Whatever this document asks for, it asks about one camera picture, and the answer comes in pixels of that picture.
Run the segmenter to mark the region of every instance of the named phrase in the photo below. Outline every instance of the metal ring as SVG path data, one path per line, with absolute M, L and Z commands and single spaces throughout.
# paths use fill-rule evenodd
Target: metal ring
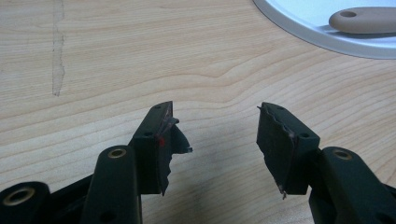
M 123 157 L 126 154 L 126 150 L 123 148 L 115 148 L 113 150 L 111 150 L 107 156 L 111 159 L 116 159 L 116 158 L 120 158 Z
M 333 153 L 336 157 L 338 157 L 339 159 L 341 159 L 341 160 L 344 160 L 344 161 L 350 161 L 350 160 L 352 160 L 352 156 L 351 156 L 348 152 L 346 152 L 346 151 L 344 151 L 344 150 L 334 149 L 334 150 L 332 151 L 332 153 Z
M 6 206 L 14 206 L 20 203 L 28 201 L 35 195 L 35 189 L 30 187 L 23 187 L 17 189 L 14 192 L 8 194 L 8 196 L 3 200 L 3 204 Z

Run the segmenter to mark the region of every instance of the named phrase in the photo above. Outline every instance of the wood grain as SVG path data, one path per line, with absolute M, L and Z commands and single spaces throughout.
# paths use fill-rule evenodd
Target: wood grain
M 145 223 L 313 223 L 308 197 L 282 201 L 263 164 L 263 101 L 396 186 L 395 61 L 310 45 L 249 0 L 63 0 L 55 96 L 54 3 L 0 3 L 0 189 L 38 180 L 54 191 L 91 174 L 169 100 L 194 151 L 172 160 L 164 197 L 144 196 Z

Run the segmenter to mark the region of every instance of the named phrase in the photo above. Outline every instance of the scratch mark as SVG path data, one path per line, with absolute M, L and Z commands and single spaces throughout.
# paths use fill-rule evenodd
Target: scratch mark
M 52 26 L 52 94 L 59 96 L 62 82 L 64 81 L 64 63 L 62 52 L 64 47 L 64 34 L 58 29 L 58 22 L 64 19 L 64 0 L 53 0 L 53 26 Z

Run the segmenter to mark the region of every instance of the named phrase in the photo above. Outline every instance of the white dish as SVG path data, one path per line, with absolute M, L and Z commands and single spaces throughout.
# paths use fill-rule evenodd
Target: white dish
M 373 59 L 396 59 L 396 34 L 349 35 L 329 25 L 330 16 L 351 7 L 396 7 L 395 0 L 253 0 L 275 24 L 325 49 Z

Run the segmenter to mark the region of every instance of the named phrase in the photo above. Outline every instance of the wooden handle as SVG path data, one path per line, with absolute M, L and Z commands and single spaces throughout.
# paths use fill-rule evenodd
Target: wooden handle
M 396 34 L 396 7 L 353 7 L 329 19 L 332 28 L 350 34 Z

